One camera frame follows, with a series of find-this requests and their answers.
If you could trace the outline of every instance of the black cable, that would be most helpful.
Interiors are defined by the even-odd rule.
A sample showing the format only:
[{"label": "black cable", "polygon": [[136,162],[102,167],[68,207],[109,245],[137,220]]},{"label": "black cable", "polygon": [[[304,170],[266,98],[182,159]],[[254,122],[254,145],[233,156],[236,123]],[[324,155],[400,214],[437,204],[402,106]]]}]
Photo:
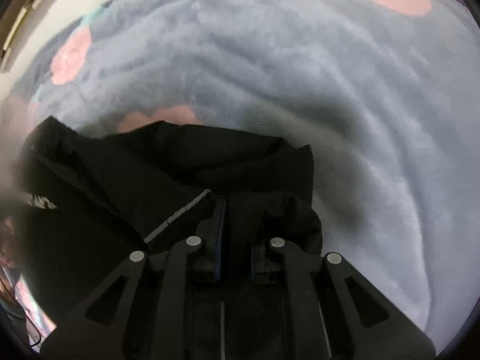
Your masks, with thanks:
[{"label": "black cable", "polygon": [[[5,287],[6,291],[8,292],[8,295],[10,296],[11,300],[13,300],[19,307],[22,307],[22,305],[17,301],[17,299],[15,299],[15,297],[10,293],[10,291],[8,290],[8,287],[5,285],[5,282],[3,281],[2,277],[0,276],[0,282],[1,282],[1,285]],[[35,326],[35,324],[33,323],[33,321],[28,317],[27,313],[25,312],[25,310],[23,310],[23,312],[25,313],[25,318],[28,319],[28,321],[30,322],[30,324],[34,327],[34,329],[37,331],[37,334],[38,334],[38,341],[35,342],[34,344],[31,344],[30,347],[36,347],[38,344],[40,344],[42,342],[42,335],[40,334],[40,331],[38,330],[38,328]]]}]

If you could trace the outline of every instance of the white print on black fabric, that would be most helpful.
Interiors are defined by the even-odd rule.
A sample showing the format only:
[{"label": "white print on black fabric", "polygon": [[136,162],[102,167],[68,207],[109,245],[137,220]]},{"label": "white print on black fabric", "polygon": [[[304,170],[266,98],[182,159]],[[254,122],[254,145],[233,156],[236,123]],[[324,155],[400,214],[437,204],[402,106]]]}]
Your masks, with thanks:
[{"label": "white print on black fabric", "polygon": [[57,206],[45,196],[33,195],[29,192],[20,192],[20,200],[32,207],[41,208],[42,210],[57,209]]}]

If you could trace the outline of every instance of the silver screw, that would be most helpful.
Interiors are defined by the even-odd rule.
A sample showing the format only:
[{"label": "silver screw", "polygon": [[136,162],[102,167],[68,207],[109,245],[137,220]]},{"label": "silver screw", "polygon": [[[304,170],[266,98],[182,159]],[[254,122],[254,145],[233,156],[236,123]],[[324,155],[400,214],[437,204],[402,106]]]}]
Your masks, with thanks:
[{"label": "silver screw", "polygon": [[191,237],[187,238],[187,245],[188,246],[198,246],[202,243],[202,239],[197,237],[196,235],[192,235]]},{"label": "silver screw", "polygon": [[327,254],[327,261],[330,264],[340,264],[342,262],[342,256],[340,256],[338,253],[328,253]]},{"label": "silver screw", "polygon": [[283,238],[275,237],[270,240],[270,245],[274,248],[282,248],[285,246],[285,240]]},{"label": "silver screw", "polygon": [[138,263],[142,261],[145,258],[145,253],[143,253],[141,250],[136,250],[130,253],[130,260],[133,261],[134,263]]}]

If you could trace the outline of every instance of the gray reflective stripe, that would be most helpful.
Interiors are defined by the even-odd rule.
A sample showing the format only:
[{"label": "gray reflective stripe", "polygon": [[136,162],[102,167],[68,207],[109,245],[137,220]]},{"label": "gray reflective stripe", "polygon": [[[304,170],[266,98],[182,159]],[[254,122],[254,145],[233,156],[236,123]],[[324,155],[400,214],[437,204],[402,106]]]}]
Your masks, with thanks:
[{"label": "gray reflective stripe", "polygon": [[220,301],[220,359],[227,360],[225,355],[225,302]]},{"label": "gray reflective stripe", "polygon": [[145,243],[149,243],[152,239],[154,239],[157,235],[159,235],[162,231],[164,231],[167,226],[172,223],[175,219],[177,219],[180,215],[187,212],[189,209],[195,206],[200,200],[202,200],[210,190],[203,191],[200,195],[198,195],[195,199],[193,199],[190,203],[188,203],[185,207],[179,209],[176,213],[174,213],[170,218],[168,218],[164,223],[162,223],[159,227],[157,227],[154,231],[152,231],[147,237],[143,239]]}]

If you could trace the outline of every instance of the black fabric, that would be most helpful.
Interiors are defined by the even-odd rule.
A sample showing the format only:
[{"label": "black fabric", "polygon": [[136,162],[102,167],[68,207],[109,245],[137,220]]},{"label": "black fabric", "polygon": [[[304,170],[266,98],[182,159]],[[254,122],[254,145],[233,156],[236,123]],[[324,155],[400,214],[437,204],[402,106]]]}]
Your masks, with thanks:
[{"label": "black fabric", "polygon": [[49,118],[28,137],[18,170],[22,191],[56,206],[25,205],[14,218],[22,273],[56,323],[130,252],[166,251],[195,234],[219,197],[227,202],[233,285],[248,289],[250,247],[259,238],[284,237],[321,251],[321,224],[311,210],[311,150],[281,138],[159,122],[89,139]]}]

